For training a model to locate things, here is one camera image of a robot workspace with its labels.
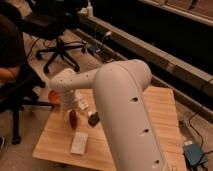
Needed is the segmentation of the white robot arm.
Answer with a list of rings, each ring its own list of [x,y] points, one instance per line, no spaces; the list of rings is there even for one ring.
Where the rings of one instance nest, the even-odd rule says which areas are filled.
[[[117,171],[170,171],[147,111],[143,91],[151,70],[141,60],[116,61],[75,74],[69,68],[50,80],[63,109],[73,91],[90,89]]]

